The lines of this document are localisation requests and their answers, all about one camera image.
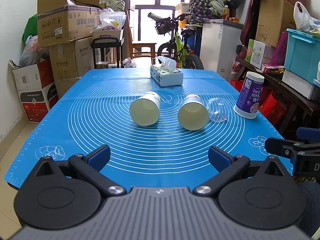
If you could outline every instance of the white chest freezer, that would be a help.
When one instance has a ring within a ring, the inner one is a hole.
[[[236,76],[231,71],[242,28],[243,24],[228,20],[204,20],[200,59],[205,70],[213,70],[227,81]]]

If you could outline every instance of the clear plastic cup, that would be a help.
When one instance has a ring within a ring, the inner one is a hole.
[[[223,122],[228,120],[232,106],[228,100],[223,98],[211,98],[206,105],[209,118],[213,122]]]

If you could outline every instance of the white paper cup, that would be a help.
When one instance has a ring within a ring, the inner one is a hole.
[[[155,92],[147,92],[130,105],[132,120],[141,126],[149,126],[159,119],[160,97]]]
[[[178,112],[180,125],[187,130],[202,129],[209,120],[209,113],[201,98],[197,95],[187,95]]]

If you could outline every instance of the bicycle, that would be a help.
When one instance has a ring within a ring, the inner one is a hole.
[[[159,35],[164,35],[170,31],[174,32],[173,38],[164,44],[162,44],[158,49],[158,56],[170,57],[176,60],[179,63],[179,68],[188,68],[188,69],[204,69],[203,64],[200,58],[191,53],[190,48],[188,47],[188,38],[192,35],[197,35],[195,28],[182,28],[181,36],[178,32],[179,21],[183,21],[187,15],[183,13],[176,18],[161,18],[153,13],[149,13],[148,17],[156,21],[156,30]]]

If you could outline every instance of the plastic bottle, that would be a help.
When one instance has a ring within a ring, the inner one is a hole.
[[[228,5],[225,5],[223,9],[222,19],[229,20],[229,8]]]

